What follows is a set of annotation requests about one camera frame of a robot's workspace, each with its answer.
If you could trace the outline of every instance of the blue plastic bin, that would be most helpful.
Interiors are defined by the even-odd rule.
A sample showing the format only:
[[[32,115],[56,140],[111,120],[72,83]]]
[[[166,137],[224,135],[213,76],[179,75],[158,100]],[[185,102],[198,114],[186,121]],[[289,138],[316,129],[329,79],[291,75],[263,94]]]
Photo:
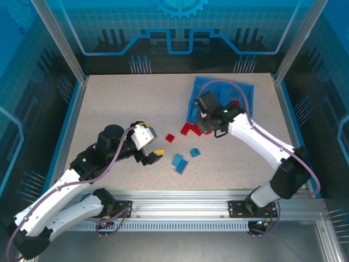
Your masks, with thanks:
[[[188,116],[186,118],[186,121],[192,124],[196,123],[196,117],[198,116],[199,112],[197,110],[197,107],[194,103],[194,100],[197,98],[198,93],[202,86],[206,84],[207,82],[210,82],[214,79],[212,78],[201,78],[201,77],[196,77],[194,81],[194,86],[192,88],[192,93],[189,101],[189,108],[188,108]],[[247,96],[247,100],[249,102],[250,106],[250,113],[251,117],[253,116],[253,93],[254,93],[254,86],[253,85],[247,85],[243,83],[238,83],[239,87],[245,92]],[[240,94],[238,90],[235,89],[232,85],[229,85],[224,82],[215,82],[210,84],[205,88],[205,90],[202,91],[201,94],[206,93],[207,91],[211,91],[216,99],[219,100],[219,102],[225,106],[228,103],[230,103],[231,100],[238,100],[240,102],[240,107],[243,109],[246,109],[245,101]]]

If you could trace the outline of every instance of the blue wall panel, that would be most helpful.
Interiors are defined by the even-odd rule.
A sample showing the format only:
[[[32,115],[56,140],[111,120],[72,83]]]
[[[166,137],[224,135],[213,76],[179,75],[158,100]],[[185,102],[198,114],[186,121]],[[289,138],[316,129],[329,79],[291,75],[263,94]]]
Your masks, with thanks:
[[[329,209],[349,203],[347,10],[347,1],[328,1],[285,77]]]
[[[41,193],[25,174],[46,177],[76,79],[30,1],[1,3],[0,207],[11,214]]]
[[[147,56],[152,73],[274,73],[312,3],[50,0],[49,6],[87,74],[149,73],[132,56]],[[248,70],[235,67],[240,60],[249,61]]]

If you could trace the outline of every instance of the red block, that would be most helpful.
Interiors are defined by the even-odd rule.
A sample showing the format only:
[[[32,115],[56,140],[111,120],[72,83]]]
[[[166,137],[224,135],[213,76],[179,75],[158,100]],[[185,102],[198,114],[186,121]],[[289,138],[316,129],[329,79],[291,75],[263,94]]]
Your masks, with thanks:
[[[236,104],[237,106],[240,106],[240,101],[239,100],[230,100],[230,103]]]
[[[202,135],[200,128],[195,124],[192,125],[191,130],[198,136]]]
[[[182,130],[180,131],[180,133],[182,134],[182,135],[187,135],[188,134],[188,132],[189,132],[189,130],[191,129],[191,127],[192,127],[192,124],[191,123],[185,123],[185,125],[184,125],[184,127],[182,128]]]
[[[175,139],[175,136],[174,135],[171,135],[171,134],[168,134],[167,137],[166,137],[166,140],[170,143],[172,143],[172,141]]]

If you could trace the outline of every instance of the speckled beige tabletop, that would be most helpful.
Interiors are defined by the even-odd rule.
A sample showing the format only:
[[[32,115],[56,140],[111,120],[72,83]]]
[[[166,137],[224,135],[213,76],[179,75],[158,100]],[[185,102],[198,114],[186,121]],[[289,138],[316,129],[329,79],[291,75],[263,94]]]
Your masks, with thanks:
[[[158,135],[146,152],[165,149],[164,157],[151,166],[134,158],[117,162],[93,185],[119,190],[223,190],[255,188],[273,176],[269,164],[239,139],[227,135],[180,134],[188,112],[188,102],[196,76],[234,80],[255,86],[254,120],[271,134],[290,143],[284,117],[270,74],[164,74],[92,75],[82,102],[66,166],[95,143],[108,124],[123,128],[135,121],[152,125]],[[165,140],[168,133],[176,138]],[[201,155],[192,158],[189,151]],[[171,165],[176,153],[189,162],[182,175]]]

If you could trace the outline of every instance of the robotic arm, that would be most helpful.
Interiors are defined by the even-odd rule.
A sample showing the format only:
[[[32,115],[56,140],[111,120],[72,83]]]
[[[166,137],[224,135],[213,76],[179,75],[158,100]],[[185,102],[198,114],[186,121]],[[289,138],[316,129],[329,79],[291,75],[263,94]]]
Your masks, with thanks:
[[[246,112],[239,106],[229,103],[225,107],[216,100],[211,92],[206,92],[195,100],[201,114],[197,125],[203,132],[215,131],[217,138],[231,134],[244,141],[257,151],[275,170],[273,178],[264,185],[256,188],[245,199],[245,207],[250,215],[269,203],[278,199],[289,199],[310,178],[310,174],[287,151],[294,153],[300,159],[307,159],[305,148],[295,149],[273,137],[254,121],[252,124],[265,136],[259,134],[251,125]]]
[[[116,161],[131,156],[144,166],[158,161],[163,156],[164,150],[151,152],[148,156],[143,150],[145,145],[157,138],[153,128],[144,122],[136,122],[131,126],[135,129],[128,133]],[[53,239],[76,223],[95,216],[109,216],[126,207],[121,206],[126,203],[117,203],[106,189],[101,188],[95,190],[92,195],[84,197],[79,204],[61,211],[73,197],[89,188],[92,183],[60,188],[67,183],[89,181],[101,176],[115,156],[119,144],[122,143],[123,133],[124,129],[120,126],[107,126],[99,134],[97,143],[79,153],[63,176],[36,202],[13,218],[2,217],[7,233],[12,235],[23,219],[26,219],[29,211],[42,201],[14,238],[16,247],[25,259],[32,259],[42,253]],[[57,188],[60,189],[47,197],[49,192]]]

